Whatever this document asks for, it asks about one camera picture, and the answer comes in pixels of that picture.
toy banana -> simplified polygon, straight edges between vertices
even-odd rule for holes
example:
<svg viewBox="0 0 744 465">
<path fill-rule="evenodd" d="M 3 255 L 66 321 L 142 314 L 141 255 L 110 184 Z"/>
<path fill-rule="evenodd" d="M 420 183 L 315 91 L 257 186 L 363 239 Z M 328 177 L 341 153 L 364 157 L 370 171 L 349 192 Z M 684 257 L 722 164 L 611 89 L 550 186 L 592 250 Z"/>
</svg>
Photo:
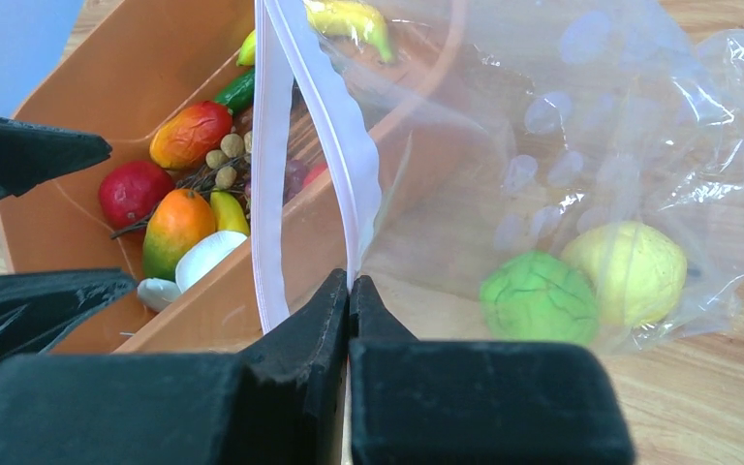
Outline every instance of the toy banana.
<svg viewBox="0 0 744 465">
<path fill-rule="evenodd" d="M 238 53 L 238 59 L 235 62 L 238 66 L 253 66 L 255 65 L 255 30 L 246 36 L 244 43 L 241 46 L 241 51 Z"/>
<path fill-rule="evenodd" d="M 384 63 L 394 61 L 387 21 L 377 9 L 354 1 L 304 0 L 309 24 L 325 36 L 346 36 L 378 50 Z"/>
<path fill-rule="evenodd" d="M 249 222 L 243 208 L 232 194 L 224 191 L 212 191 L 209 204 L 215 215 L 215 226 L 218 231 L 235 231 L 249 235 Z"/>
</svg>

plastic mango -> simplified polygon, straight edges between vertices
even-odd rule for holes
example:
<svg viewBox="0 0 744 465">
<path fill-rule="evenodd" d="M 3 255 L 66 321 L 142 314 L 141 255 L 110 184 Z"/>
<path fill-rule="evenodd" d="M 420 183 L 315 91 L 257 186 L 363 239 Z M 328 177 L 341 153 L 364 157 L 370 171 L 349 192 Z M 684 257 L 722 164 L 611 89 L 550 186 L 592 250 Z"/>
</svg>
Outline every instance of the plastic mango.
<svg viewBox="0 0 744 465">
<path fill-rule="evenodd" d="M 599 330 L 589 281 L 545 252 L 504 263 L 480 286 L 486 323 L 502 339 L 589 344 Z"/>
<path fill-rule="evenodd" d="M 201 194 L 176 189 L 161 201 L 146 226 L 143 274 L 146 278 L 175 281 L 178 261 L 215 233 L 215 216 Z"/>
<path fill-rule="evenodd" d="M 197 168 L 232 126 L 227 107 L 214 102 L 193 104 L 158 129 L 149 144 L 149 156 L 164 170 Z"/>
</svg>

wooden table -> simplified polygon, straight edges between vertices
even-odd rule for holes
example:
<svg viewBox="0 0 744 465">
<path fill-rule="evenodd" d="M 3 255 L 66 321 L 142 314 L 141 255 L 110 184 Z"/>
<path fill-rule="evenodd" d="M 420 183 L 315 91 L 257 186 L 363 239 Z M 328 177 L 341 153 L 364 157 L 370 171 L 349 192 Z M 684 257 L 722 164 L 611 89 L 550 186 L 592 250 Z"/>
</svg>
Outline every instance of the wooden table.
<svg viewBox="0 0 744 465">
<path fill-rule="evenodd" d="M 119 0 L 87 0 L 68 52 Z M 664 0 L 696 40 L 744 27 L 744 2 Z M 0 243 L 0 273 L 6 271 Z M 744 285 L 740 289 L 744 299 Z M 643 464 L 744 464 L 744 311 L 734 331 L 607 357 Z"/>
</svg>

plastic zipper bag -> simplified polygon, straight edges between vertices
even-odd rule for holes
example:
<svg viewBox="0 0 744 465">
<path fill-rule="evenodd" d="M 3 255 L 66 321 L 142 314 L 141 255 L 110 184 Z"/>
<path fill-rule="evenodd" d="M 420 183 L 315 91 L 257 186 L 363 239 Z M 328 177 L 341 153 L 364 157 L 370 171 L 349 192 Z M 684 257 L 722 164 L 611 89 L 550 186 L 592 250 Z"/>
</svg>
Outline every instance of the plastic zipper bag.
<svg viewBox="0 0 744 465">
<path fill-rule="evenodd" d="M 284 210 L 285 135 L 256 117 L 264 330 L 316 264 L 346 266 L 350 286 L 370 275 L 421 338 L 621 352 L 729 327 L 744 280 L 744 31 L 695 46 L 652 0 L 378 0 L 355 7 L 354 29 L 317 27 L 308 0 L 258 4 L 256 93 L 297 80 L 333 186 L 301 201 L 336 197 L 317 220 Z M 293 233 L 309 221 L 341 222 L 345 260 L 288 260 L 293 243 L 340 242 Z"/>
</svg>

green ball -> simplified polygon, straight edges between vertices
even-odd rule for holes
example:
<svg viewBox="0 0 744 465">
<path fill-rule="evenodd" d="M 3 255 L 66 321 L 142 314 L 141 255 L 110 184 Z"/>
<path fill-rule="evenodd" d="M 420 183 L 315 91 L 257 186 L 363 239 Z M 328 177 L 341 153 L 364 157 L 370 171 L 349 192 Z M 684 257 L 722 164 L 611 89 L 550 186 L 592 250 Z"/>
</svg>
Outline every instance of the green ball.
<svg viewBox="0 0 744 465">
<path fill-rule="evenodd" d="M 600 329 L 589 281 L 545 252 L 533 250 L 504 263 L 480 286 L 492 333 L 501 339 L 591 343 Z"/>
</svg>

